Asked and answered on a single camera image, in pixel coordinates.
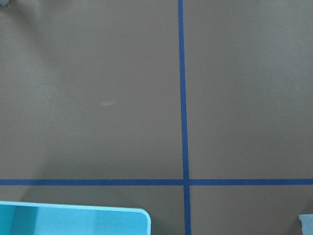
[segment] horizontal blue line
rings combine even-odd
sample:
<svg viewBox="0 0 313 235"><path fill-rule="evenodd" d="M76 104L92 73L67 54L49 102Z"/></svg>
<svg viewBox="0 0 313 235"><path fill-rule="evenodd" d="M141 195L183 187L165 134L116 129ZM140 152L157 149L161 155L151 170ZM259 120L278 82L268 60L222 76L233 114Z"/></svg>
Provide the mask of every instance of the horizontal blue line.
<svg viewBox="0 0 313 235"><path fill-rule="evenodd" d="M0 179L1 186L258 186L313 185L313 179L137 179L137 180L25 180Z"/></svg>
<svg viewBox="0 0 313 235"><path fill-rule="evenodd" d="M313 179L202 179L190 180L192 186L257 186L257 185L313 185Z"/></svg>
<svg viewBox="0 0 313 235"><path fill-rule="evenodd" d="M183 180L15 180L0 179L7 186L182 186Z"/></svg>

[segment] gray floor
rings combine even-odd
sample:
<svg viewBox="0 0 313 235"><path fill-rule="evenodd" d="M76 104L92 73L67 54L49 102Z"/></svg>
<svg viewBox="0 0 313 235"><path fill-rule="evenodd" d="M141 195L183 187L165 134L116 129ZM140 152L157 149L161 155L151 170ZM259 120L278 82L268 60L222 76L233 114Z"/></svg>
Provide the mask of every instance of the gray floor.
<svg viewBox="0 0 313 235"><path fill-rule="evenodd" d="M191 179L312 178L313 2L185 0ZM176 0L0 8L0 179L181 179ZM312 186L192 186L193 235L300 235ZM140 207L184 234L181 186L0 186Z"/></svg>

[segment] light blue object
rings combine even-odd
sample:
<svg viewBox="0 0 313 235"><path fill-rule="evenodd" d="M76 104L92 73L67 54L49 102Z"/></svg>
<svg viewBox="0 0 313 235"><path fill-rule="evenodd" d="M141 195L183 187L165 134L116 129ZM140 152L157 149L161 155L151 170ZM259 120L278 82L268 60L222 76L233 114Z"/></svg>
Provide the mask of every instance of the light blue object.
<svg viewBox="0 0 313 235"><path fill-rule="evenodd" d="M0 201L0 235L150 235L143 209Z"/></svg>
<svg viewBox="0 0 313 235"><path fill-rule="evenodd" d="M303 235L313 235L313 214L301 214L299 219L302 222Z"/></svg>

